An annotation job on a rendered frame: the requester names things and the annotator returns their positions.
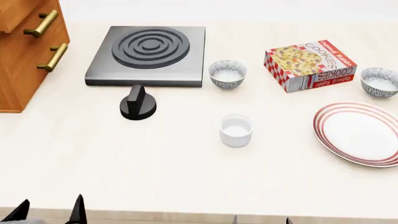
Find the wooden drawer cabinet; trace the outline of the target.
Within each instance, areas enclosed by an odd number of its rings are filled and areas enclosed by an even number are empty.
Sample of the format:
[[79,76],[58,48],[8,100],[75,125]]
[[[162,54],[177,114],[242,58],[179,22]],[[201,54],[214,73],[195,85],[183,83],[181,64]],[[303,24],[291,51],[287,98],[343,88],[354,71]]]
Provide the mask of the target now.
[[[35,29],[40,13],[58,11],[45,33],[36,38],[24,29]],[[53,46],[69,44],[59,0],[0,0],[0,113],[20,113],[45,80],[44,69],[55,52]]]

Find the grey single-burner stove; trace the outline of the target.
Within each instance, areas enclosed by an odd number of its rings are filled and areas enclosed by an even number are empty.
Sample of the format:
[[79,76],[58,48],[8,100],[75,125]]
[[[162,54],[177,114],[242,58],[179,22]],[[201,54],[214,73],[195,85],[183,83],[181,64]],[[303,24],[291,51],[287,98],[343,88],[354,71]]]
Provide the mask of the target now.
[[111,26],[85,83],[201,87],[205,39],[204,26]]

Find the white ramekin cup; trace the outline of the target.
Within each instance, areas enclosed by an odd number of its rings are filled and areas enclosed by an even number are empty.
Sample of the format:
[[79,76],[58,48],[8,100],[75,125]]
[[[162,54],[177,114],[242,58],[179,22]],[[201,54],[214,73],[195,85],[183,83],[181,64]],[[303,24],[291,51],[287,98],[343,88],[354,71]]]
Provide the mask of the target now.
[[229,114],[221,119],[219,134],[222,143],[229,147],[244,147],[252,138],[252,121],[242,114]]

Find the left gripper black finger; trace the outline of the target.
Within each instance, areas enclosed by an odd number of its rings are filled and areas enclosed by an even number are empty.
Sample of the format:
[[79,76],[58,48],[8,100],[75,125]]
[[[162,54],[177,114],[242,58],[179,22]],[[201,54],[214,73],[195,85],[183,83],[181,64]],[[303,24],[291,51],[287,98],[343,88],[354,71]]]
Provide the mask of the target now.
[[83,196],[80,194],[74,204],[68,224],[88,224]]
[[2,222],[17,222],[26,220],[29,213],[30,202],[25,199],[18,207],[16,207],[10,214],[3,218]]

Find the black stove knob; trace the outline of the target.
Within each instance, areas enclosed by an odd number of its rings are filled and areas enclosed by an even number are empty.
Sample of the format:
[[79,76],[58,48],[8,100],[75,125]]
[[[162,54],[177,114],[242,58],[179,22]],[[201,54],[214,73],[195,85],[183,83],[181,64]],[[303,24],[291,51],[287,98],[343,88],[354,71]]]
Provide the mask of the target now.
[[128,96],[120,104],[121,115],[132,121],[140,121],[151,117],[157,109],[155,98],[146,93],[142,85],[133,85]]

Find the patterned black white bowl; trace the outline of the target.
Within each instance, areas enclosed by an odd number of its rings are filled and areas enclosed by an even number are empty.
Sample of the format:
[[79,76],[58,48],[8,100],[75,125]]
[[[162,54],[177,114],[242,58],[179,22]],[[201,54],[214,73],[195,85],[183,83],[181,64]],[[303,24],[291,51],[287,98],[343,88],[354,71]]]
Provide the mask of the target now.
[[361,72],[363,90],[376,98],[390,98],[398,93],[398,72],[381,68],[365,68]]
[[209,77],[214,85],[220,89],[235,89],[247,75],[247,68],[234,60],[221,60],[212,63],[209,68]]

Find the oatmeal raisin cookies box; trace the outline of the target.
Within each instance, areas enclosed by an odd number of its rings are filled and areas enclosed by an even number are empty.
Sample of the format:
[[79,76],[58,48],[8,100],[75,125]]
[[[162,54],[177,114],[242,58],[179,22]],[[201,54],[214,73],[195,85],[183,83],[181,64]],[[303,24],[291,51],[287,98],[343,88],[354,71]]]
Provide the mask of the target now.
[[350,82],[357,68],[328,40],[266,50],[264,66],[286,93]]

